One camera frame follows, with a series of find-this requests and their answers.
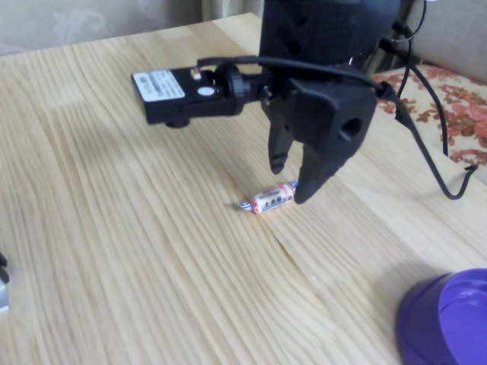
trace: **floral cushion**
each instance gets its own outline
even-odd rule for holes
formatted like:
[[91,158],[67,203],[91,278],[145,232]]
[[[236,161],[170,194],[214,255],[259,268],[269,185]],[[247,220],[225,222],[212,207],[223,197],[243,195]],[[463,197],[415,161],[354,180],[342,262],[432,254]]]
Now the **floral cushion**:
[[[479,165],[474,176],[487,184],[487,85],[434,66],[422,65],[419,69],[430,81],[445,109],[450,159],[465,167]],[[403,75],[402,68],[375,75],[374,79],[387,81],[398,89]],[[438,110],[413,73],[402,99],[425,143],[442,150]],[[379,107],[386,113],[396,113],[392,103],[381,101]]]

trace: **candy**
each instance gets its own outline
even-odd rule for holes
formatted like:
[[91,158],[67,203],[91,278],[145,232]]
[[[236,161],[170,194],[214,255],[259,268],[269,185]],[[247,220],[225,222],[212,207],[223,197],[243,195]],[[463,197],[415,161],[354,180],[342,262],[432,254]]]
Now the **candy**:
[[238,206],[245,211],[253,211],[256,214],[270,211],[294,200],[294,192],[298,181],[280,185],[275,189],[266,190],[250,199],[250,202],[238,203]]

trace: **white label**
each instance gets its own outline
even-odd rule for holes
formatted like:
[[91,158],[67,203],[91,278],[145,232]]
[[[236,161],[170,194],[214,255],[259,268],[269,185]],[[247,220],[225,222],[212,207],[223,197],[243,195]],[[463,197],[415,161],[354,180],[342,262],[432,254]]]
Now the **white label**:
[[202,97],[210,97],[215,93],[215,89],[213,87],[204,86],[198,89],[198,94]]
[[134,74],[134,80],[144,101],[174,100],[185,97],[171,71],[153,71]]

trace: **purple bowl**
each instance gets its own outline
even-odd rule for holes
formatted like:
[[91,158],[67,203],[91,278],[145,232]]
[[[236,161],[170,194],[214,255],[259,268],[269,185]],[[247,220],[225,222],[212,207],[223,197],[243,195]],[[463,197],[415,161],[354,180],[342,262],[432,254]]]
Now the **purple bowl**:
[[486,365],[487,269],[414,286],[399,306],[396,334],[405,365]]

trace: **wooden table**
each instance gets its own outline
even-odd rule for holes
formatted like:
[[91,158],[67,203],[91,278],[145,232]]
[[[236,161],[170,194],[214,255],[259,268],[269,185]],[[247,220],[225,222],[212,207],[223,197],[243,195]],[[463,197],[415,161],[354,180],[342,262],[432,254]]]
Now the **wooden table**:
[[406,290],[485,266],[487,188],[448,201],[380,110],[313,199],[261,216],[233,203],[294,179],[301,151],[271,174],[259,105],[146,125],[131,73],[258,44],[244,15],[0,59],[2,365],[391,365]]

